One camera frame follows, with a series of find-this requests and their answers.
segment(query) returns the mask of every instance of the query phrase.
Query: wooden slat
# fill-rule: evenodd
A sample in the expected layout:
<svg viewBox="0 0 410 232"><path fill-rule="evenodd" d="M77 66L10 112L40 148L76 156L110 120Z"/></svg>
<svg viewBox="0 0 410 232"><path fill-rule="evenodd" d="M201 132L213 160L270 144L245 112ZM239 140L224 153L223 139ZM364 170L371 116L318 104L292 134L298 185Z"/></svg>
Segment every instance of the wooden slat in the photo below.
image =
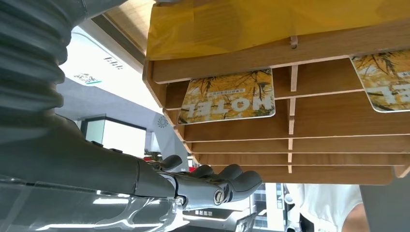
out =
<svg viewBox="0 0 410 232"><path fill-rule="evenodd" d="M294 139L293 152L410 153L410 136Z"/></svg>
<svg viewBox="0 0 410 232"><path fill-rule="evenodd" d="M293 154L288 153L288 163L292 163Z"/></svg>
<svg viewBox="0 0 410 232"><path fill-rule="evenodd" d="M295 137L410 132L410 113L378 113L364 92L300 98L296 111Z"/></svg>
<svg viewBox="0 0 410 232"><path fill-rule="evenodd" d="M288 122L289 122L289 134L294 132L294 115L296 109L296 98L287 99L288 104Z"/></svg>
<svg viewBox="0 0 410 232"><path fill-rule="evenodd" d="M404 178L410 173L410 162L407 162L405 166L395 166L395 174L398 178Z"/></svg>
<svg viewBox="0 0 410 232"><path fill-rule="evenodd" d="M189 81L171 83L167 86L165 108L167 110L180 109L187 93Z"/></svg>
<svg viewBox="0 0 410 232"><path fill-rule="evenodd" d="M185 137L185 126L184 125L174 126L174 132L179 140L184 141L184 137Z"/></svg>
<svg viewBox="0 0 410 232"><path fill-rule="evenodd" d="M192 143L194 153L287 153L288 140ZM410 136L293 139L293 153L410 153Z"/></svg>
<svg viewBox="0 0 410 232"><path fill-rule="evenodd" d="M199 162L212 166L287 166L289 154L199 154ZM292 166L394 166L408 167L410 154L292 154Z"/></svg>
<svg viewBox="0 0 410 232"><path fill-rule="evenodd" d="M276 101L275 105L276 114L272 117L186 125L185 141L287 138L286 100Z"/></svg>
<svg viewBox="0 0 410 232"><path fill-rule="evenodd" d="M192 151L193 153L285 153L288 152L288 140L192 143Z"/></svg>
<svg viewBox="0 0 410 232"><path fill-rule="evenodd" d="M294 135L288 135L286 102L267 118L187 125L185 141L234 141L410 133L410 113L374 111L363 92L298 99Z"/></svg>
<svg viewBox="0 0 410 232"><path fill-rule="evenodd" d="M291 66L323 58L410 46L410 19L349 30L298 36L299 46L291 49L289 38L220 55L159 60L154 80L170 83L269 66Z"/></svg>
<svg viewBox="0 0 410 232"><path fill-rule="evenodd" d="M188 144L186 142L182 142L182 144L184 145L185 149L187 150L188 153L192 154L192 144Z"/></svg>
<svg viewBox="0 0 410 232"><path fill-rule="evenodd" d="M363 91L349 59L300 65L296 92L290 90L290 75L288 68L273 69L276 100ZM189 81L169 84L166 93L166 109L181 108L188 84Z"/></svg>
<svg viewBox="0 0 410 232"><path fill-rule="evenodd" d="M212 166L219 173L225 166ZM293 166L293 173L288 167L241 166L243 171L256 171L266 183L312 183L312 184L358 184L388 185L393 180L389 166L367 167L309 167Z"/></svg>
<svg viewBox="0 0 410 232"><path fill-rule="evenodd" d="M152 97L154 97L158 106L163 108L165 106L165 97L166 97L166 85L159 85L152 80L152 70L154 62L146 60L144 64L144 71L142 74L142 80Z"/></svg>
<svg viewBox="0 0 410 232"><path fill-rule="evenodd" d="M162 113L164 117L167 119L171 126L175 126L177 124L177 118L179 111L178 110L166 110L165 108L162 109Z"/></svg>
<svg viewBox="0 0 410 232"><path fill-rule="evenodd" d="M152 0L128 0L106 13L121 32L126 34L143 53L146 51L153 3Z"/></svg>
<svg viewBox="0 0 410 232"><path fill-rule="evenodd" d="M296 92L297 90L297 69L298 65L291 66L291 92Z"/></svg>
<svg viewBox="0 0 410 232"><path fill-rule="evenodd" d="M293 139L288 139L288 150L293 150Z"/></svg>

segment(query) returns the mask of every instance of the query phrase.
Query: ceiling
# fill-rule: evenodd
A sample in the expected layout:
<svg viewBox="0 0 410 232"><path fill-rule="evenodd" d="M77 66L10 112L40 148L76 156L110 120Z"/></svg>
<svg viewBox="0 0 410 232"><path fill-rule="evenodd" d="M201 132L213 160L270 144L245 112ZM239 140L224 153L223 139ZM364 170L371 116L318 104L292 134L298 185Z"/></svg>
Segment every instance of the ceiling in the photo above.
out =
<svg viewBox="0 0 410 232"><path fill-rule="evenodd" d="M122 31L138 49L146 53L149 21L153 0L128 0L105 15Z"/></svg>
<svg viewBox="0 0 410 232"><path fill-rule="evenodd" d="M153 131L153 120L157 113L109 93L98 87L78 84L68 78L57 85L57 92L64 96L64 106L56 113L71 120L101 116L115 118Z"/></svg>

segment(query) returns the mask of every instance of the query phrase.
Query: sign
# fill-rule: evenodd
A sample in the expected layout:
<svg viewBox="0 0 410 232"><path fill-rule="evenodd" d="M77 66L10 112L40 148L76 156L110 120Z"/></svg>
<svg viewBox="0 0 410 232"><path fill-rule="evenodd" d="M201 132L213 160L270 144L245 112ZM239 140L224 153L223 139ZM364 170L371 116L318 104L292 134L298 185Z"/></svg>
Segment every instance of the sign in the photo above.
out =
<svg viewBox="0 0 410 232"><path fill-rule="evenodd" d="M272 70L191 80L178 124L269 117L275 114Z"/></svg>
<svg viewBox="0 0 410 232"><path fill-rule="evenodd" d="M351 57L374 110L410 111L410 50Z"/></svg>

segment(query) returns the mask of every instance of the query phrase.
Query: robotic hand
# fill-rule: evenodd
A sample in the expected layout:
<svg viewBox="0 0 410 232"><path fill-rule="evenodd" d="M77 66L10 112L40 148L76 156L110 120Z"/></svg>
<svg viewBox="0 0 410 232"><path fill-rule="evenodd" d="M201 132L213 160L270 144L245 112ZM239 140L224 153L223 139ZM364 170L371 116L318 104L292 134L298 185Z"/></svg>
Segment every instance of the robotic hand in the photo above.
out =
<svg viewBox="0 0 410 232"><path fill-rule="evenodd" d="M162 162L150 163L157 170L170 170L182 160L173 155ZM176 189L176 199L185 210L215 207L222 203L239 201L251 195L262 183L254 171L243 173L232 164L215 174L210 166L203 165L192 173L160 173Z"/></svg>

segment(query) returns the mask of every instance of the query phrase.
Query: person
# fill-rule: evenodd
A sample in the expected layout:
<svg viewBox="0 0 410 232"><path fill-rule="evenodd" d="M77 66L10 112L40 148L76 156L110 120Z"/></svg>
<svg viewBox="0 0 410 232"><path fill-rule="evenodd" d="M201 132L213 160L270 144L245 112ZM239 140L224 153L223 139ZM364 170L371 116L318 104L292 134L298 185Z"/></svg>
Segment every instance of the person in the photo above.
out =
<svg viewBox="0 0 410 232"><path fill-rule="evenodd" d="M369 232L358 185L286 184L315 232Z"/></svg>

